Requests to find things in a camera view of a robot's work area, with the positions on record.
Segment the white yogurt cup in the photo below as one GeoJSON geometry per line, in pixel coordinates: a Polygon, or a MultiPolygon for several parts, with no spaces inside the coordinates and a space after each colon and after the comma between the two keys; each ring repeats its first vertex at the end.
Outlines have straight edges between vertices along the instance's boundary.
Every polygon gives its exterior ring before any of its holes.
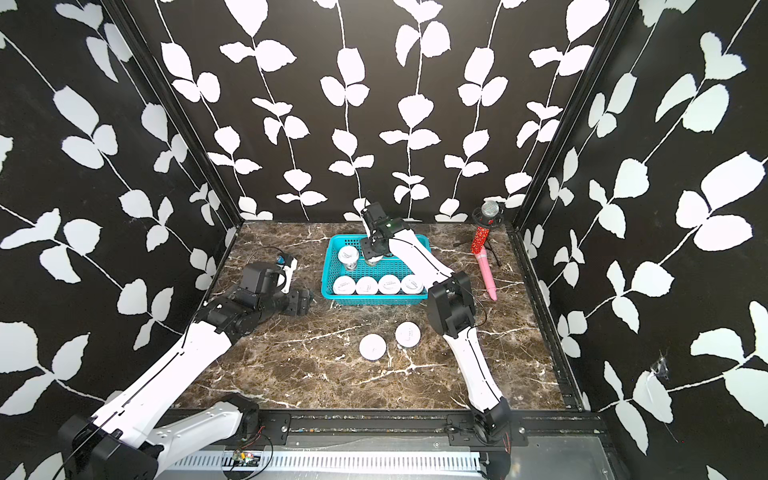
{"type": "Polygon", "coordinates": [[[421,340],[421,331],[415,323],[403,322],[396,328],[395,338],[398,345],[402,348],[413,348],[421,340]]]}
{"type": "Polygon", "coordinates": [[[376,295],[379,292],[378,281],[370,276],[364,276],[357,280],[355,293],[362,296],[376,295]]]}
{"type": "Polygon", "coordinates": [[[338,260],[347,271],[354,271],[358,266],[360,253],[353,245],[344,245],[338,251],[338,260]]]}
{"type": "Polygon", "coordinates": [[[387,342],[378,334],[368,334],[359,343],[359,353],[368,361],[378,361],[386,352],[387,342]]]}
{"type": "Polygon", "coordinates": [[[356,293],[356,281],[347,275],[339,276],[333,282],[332,291],[337,296],[354,295],[356,293]]]}
{"type": "Polygon", "coordinates": [[[393,274],[384,275],[378,280],[378,291],[382,295],[398,295],[401,281],[393,274]]]}
{"type": "Polygon", "coordinates": [[[365,262],[368,266],[374,267],[383,259],[384,259],[384,256],[374,256],[371,258],[366,258],[365,262]]]}
{"type": "Polygon", "coordinates": [[[422,282],[414,274],[405,276],[400,281],[400,288],[405,295],[421,295],[424,290],[422,282]]]}

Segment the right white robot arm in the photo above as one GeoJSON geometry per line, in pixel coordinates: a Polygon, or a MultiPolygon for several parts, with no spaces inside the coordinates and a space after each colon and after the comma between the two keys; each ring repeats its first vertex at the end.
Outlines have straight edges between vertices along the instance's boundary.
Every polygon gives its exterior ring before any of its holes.
{"type": "Polygon", "coordinates": [[[361,217],[366,230],[361,241],[364,258],[394,256],[422,283],[427,291],[428,321],[454,354],[477,435],[485,442],[500,440],[512,414],[480,347],[470,277],[441,263],[403,219],[387,215],[379,203],[364,207],[361,217]]]}

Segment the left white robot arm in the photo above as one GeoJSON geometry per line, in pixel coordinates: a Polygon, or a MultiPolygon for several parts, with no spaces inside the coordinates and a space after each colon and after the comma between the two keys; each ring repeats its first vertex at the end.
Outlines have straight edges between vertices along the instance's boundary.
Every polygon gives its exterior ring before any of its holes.
{"type": "Polygon", "coordinates": [[[75,415],[59,430],[65,479],[154,479],[175,462],[219,440],[256,440],[259,406],[231,394],[171,424],[161,418],[216,359],[277,315],[307,314],[313,294],[291,281],[295,257],[253,262],[239,284],[205,303],[182,337],[138,380],[89,417],[75,415]]]}

